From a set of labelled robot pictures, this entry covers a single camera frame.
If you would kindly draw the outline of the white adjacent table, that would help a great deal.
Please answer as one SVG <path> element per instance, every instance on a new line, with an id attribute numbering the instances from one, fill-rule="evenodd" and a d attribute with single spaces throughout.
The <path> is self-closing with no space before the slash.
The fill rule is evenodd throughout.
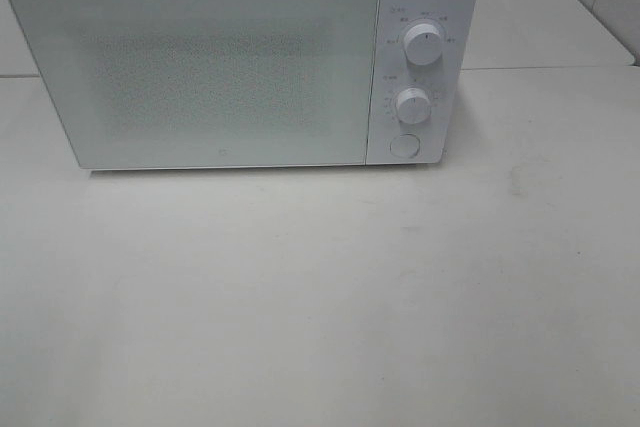
<path id="1" fill-rule="evenodd" d="M 477 0 L 463 68 L 632 64 L 632 54 L 579 0 Z"/>

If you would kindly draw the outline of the round white door button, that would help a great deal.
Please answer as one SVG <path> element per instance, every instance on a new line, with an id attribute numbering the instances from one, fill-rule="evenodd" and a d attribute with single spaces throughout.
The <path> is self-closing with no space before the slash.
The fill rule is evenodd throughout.
<path id="1" fill-rule="evenodd" d="M 390 152 L 403 159 L 411 159 L 420 152 L 420 139 L 413 134 L 401 134 L 396 136 L 390 143 Z"/>

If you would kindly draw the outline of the white microwave knob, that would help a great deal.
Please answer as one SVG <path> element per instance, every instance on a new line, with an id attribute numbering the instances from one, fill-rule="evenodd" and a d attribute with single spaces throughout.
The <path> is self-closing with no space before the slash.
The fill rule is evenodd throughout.
<path id="1" fill-rule="evenodd" d="M 401 35 L 404 54 L 409 63 L 427 66 L 443 53 L 445 31 L 432 19 L 420 19 L 409 25 Z"/>
<path id="2" fill-rule="evenodd" d="M 395 111 L 398 120 L 407 125 L 426 122 L 431 115 L 432 101 L 426 91 L 420 88 L 407 88 L 398 93 L 395 99 Z"/>

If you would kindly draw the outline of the white microwave door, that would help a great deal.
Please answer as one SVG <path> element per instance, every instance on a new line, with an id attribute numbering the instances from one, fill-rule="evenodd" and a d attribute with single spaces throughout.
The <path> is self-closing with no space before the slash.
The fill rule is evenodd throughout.
<path id="1" fill-rule="evenodd" d="M 10 0 L 90 170 L 360 164 L 378 0 Z"/>

